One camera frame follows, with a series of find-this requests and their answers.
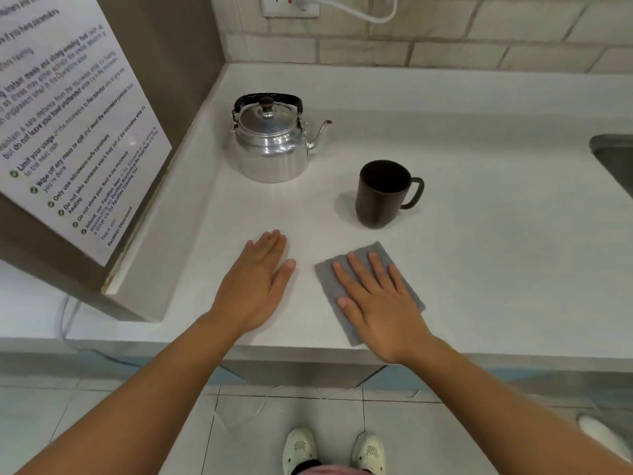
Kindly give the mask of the person's left white shoe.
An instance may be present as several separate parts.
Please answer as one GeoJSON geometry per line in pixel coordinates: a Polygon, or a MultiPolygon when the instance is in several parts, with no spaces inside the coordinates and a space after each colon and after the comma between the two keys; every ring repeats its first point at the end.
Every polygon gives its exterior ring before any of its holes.
{"type": "Polygon", "coordinates": [[[282,452],[284,475],[299,475],[303,471],[321,466],[314,433],[306,427],[289,432],[282,452]]]}

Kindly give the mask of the person's right hand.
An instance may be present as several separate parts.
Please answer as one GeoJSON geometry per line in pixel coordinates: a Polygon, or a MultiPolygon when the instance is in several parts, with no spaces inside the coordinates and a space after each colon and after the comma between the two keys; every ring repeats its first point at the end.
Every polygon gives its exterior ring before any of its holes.
{"type": "Polygon", "coordinates": [[[427,355],[437,339],[427,327],[422,312],[411,299],[397,294],[391,278],[391,266],[385,269],[376,253],[369,254],[378,292],[367,292],[340,263],[333,268],[348,298],[363,312],[363,325],[352,326],[360,339],[379,359],[388,364],[412,366],[427,355]]]}

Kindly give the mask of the person's right white shoe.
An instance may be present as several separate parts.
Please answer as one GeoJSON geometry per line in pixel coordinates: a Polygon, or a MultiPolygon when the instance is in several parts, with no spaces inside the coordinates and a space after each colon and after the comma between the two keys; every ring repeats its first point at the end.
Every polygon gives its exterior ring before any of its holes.
{"type": "Polygon", "coordinates": [[[367,431],[358,435],[352,449],[351,466],[373,475],[387,475],[384,445],[378,436],[367,431]]]}

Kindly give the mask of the silver kettle lid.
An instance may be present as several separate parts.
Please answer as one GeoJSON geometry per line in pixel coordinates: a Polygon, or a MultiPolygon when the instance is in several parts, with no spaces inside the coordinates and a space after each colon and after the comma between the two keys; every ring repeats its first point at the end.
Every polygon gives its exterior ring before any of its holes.
{"type": "Polygon", "coordinates": [[[237,125],[254,135],[282,135],[297,126],[297,109],[276,101],[272,96],[260,95],[237,115],[237,125]]]}

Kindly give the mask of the white printed notice sign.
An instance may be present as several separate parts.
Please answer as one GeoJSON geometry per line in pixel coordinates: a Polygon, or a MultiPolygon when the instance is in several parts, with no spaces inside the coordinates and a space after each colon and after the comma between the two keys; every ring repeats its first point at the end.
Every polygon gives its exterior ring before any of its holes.
{"type": "Polygon", "coordinates": [[[105,266],[170,151],[97,0],[0,0],[0,193],[105,266]]]}

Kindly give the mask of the silver metal kettle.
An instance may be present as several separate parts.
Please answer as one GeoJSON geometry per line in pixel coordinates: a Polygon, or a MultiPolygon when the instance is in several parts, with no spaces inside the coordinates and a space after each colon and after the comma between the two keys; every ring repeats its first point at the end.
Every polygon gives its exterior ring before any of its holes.
{"type": "Polygon", "coordinates": [[[310,139],[303,119],[303,101],[296,95],[258,92],[246,94],[236,100],[232,110],[233,127],[230,133],[229,152],[240,173],[262,183],[281,183],[297,178],[308,167],[324,131],[333,124],[326,119],[310,139]],[[254,135],[237,125],[241,108],[260,95],[272,96],[276,101],[297,109],[297,126],[282,135],[254,135]]]}

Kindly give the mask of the dark brown mug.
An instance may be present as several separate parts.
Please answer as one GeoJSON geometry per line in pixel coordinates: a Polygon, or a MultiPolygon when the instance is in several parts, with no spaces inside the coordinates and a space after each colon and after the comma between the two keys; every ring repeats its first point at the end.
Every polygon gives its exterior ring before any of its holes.
{"type": "Polygon", "coordinates": [[[414,208],[424,190],[424,180],[399,163],[370,161],[360,170],[354,205],[357,218],[369,229],[384,228],[401,210],[414,208]]]}

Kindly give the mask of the person's left hand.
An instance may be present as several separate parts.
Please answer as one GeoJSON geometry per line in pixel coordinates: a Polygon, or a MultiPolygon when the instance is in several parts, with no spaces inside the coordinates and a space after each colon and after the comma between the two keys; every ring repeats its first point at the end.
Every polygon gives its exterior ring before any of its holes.
{"type": "Polygon", "coordinates": [[[223,278],[208,313],[236,337],[261,327],[280,305],[285,291],[272,292],[272,280],[280,265],[291,260],[284,258],[286,247],[280,230],[264,232],[246,243],[223,278]]]}

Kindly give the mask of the person's white shoe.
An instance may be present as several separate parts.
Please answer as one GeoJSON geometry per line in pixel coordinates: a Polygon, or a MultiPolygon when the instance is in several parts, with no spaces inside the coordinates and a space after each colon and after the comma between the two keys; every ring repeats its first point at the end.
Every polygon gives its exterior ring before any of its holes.
{"type": "Polygon", "coordinates": [[[384,445],[378,436],[367,431],[358,435],[352,449],[351,466],[373,475],[387,475],[384,445]]]}
{"type": "Polygon", "coordinates": [[[306,427],[289,432],[282,452],[284,475],[299,475],[303,471],[321,466],[314,433],[306,427]]]}

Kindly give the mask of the pink clothing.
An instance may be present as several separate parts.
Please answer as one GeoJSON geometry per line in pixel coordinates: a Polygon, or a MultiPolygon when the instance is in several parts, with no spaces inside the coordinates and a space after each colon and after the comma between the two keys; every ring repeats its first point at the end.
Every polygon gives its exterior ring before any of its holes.
{"type": "Polygon", "coordinates": [[[290,475],[375,475],[373,472],[342,465],[297,466],[290,475]]]}

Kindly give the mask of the grey cleaning cloth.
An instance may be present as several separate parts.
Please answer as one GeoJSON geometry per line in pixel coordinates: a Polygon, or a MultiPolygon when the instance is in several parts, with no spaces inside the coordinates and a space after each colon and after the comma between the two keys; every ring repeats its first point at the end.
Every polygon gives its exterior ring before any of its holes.
{"type": "MultiPolygon", "coordinates": [[[[369,270],[373,271],[372,265],[370,263],[369,254],[376,253],[380,258],[380,261],[385,269],[389,267],[389,265],[394,264],[390,255],[387,254],[383,245],[376,241],[375,243],[360,247],[354,250],[356,256],[360,259],[360,262],[369,270]]],[[[348,296],[348,293],[345,287],[341,284],[339,278],[336,276],[336,272],[334,271],[333,264],[340,263],[341,266],[349,273],[349,275],[358,280],[357,276],[353,272],[349,260],[346,254],[337,255],[329,260],[317,263],[314,266],[315,274],[317,279],[320,282],[323,293],[330,304],[332,311],[340,324],[341,328],[347,340],[349,341],[351,346],[359,346],[362,345],[362,341],[360,336],[357,334],[354,327],[352,327],[351,322],[344,315],[342,309],[337,304],[337,301],[342,296],[348,296]]]]}

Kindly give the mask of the steel sink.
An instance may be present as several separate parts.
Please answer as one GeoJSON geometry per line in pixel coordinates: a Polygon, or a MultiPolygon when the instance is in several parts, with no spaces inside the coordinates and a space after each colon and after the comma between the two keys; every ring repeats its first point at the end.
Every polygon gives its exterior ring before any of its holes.
{"type": "Polygon", "coordinates": [[[589,141],[589,148],[633,199],[633,134],[595,135],[589,141]]]}

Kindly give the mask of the brown cabinet side panel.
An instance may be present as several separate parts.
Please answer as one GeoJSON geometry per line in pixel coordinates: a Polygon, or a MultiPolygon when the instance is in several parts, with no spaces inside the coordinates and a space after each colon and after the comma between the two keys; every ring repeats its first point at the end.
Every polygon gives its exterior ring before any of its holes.
{"type": "Polygon", "coordinates": [[[226,63],[210,0],[97,0],[171,151],[105,266],[0,193],[0,260],[108,316],[159,322],[184,261],[193,216],[168,207],[185,194],[174,171],[194,121],[226,63]]]}

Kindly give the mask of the person's left forearm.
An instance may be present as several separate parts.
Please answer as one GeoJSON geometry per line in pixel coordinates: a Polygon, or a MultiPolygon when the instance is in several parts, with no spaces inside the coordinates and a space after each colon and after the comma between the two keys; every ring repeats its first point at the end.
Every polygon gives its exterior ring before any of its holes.
{"type": "Polygon", "coordinates": [[[158,475],[247,317],[211,310],[15,475],[158,475]]]}

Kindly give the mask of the white wall socket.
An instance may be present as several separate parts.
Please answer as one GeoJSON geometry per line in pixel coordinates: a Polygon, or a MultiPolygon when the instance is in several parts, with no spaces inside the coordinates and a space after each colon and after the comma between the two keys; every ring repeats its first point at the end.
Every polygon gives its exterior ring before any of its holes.
{"type": "Polygon", "coordinates": [[[318,18],[320,4],[305,0],[260,0],[262,15],[266,18],[318,18]]]}

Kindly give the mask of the person's right forearm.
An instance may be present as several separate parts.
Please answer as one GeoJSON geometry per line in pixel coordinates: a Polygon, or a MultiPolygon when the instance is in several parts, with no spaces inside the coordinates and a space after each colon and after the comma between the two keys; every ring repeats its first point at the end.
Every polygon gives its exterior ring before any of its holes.
{"type": "Polygon", "coordinates": [[[436,337],[397,341],[384,360],[428,385],[499,475],[633,475],[633,464],[436,337]]]}

